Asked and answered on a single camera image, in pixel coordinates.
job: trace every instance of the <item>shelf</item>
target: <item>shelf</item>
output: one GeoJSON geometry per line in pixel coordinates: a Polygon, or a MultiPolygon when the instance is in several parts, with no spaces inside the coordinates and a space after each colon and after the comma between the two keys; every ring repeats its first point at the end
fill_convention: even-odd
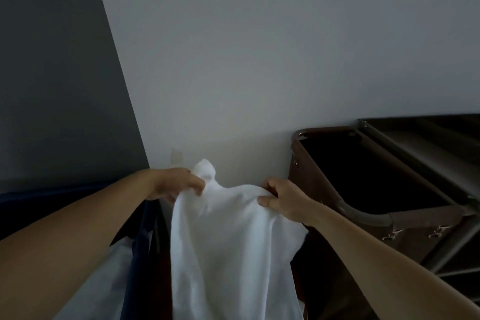
{"type": "Polygon", "coordinates": [[[439,277],[480,272],[480,232],[477,232],[437,273],[439,277]]]}
{"type": "Polygon", "coordinates": [[[442,280],[472,301],[480,301],[480,272],[443,277],[442,280]]]}

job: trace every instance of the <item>white garment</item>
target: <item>white garment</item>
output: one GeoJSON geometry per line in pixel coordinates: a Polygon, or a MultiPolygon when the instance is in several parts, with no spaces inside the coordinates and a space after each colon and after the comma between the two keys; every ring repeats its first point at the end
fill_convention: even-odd
{"type": "Polygon", "coordinates": [[[201,197],[180,193],[173,208],[174,320],[300,320],[290,261],[307,229],[263,208],[253,185],[225,188],[206,159],[192,173],[201,197]]]}
{"type": "Polygon", "coordinates": [[[105,260],[81,285],[54,320],[119,320],[132,262],[133,239],[112,245],[105,260]]]}

